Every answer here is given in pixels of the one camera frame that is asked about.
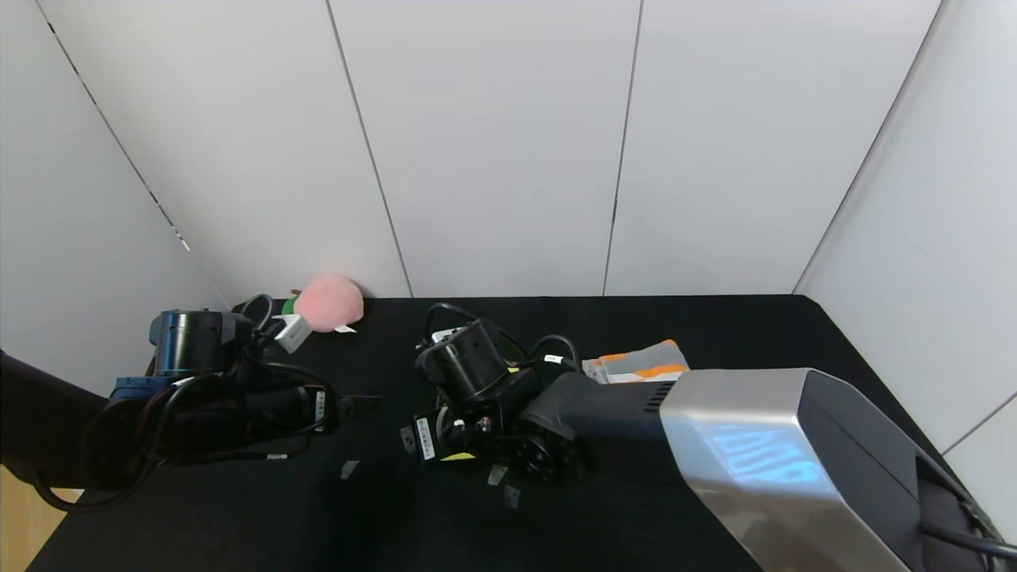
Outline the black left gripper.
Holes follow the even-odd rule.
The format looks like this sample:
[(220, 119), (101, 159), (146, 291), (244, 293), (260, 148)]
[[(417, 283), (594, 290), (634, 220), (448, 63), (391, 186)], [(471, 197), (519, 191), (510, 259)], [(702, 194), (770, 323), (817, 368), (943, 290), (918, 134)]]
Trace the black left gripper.
[[(338, 417), (356, 417), (384, 403), (382, 396), (342, 396)], [(318, 435), (335, 425), (334, 394), (323, 386), (271, 388), (245, 398), (245, 419), (255, 435)]]

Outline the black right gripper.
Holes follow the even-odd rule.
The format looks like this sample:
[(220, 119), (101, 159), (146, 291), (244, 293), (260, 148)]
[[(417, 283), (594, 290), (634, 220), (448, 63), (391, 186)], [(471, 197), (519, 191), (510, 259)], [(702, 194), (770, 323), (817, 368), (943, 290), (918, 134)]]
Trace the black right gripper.
[(417, 454), (422, 463), (436, 463), (455, 453), (448, 436), (453, 426), (454, 417), (447, 406), (433, 407), (415, 415), (411, 426), (401, 427), (400, 439), (408, 454)]

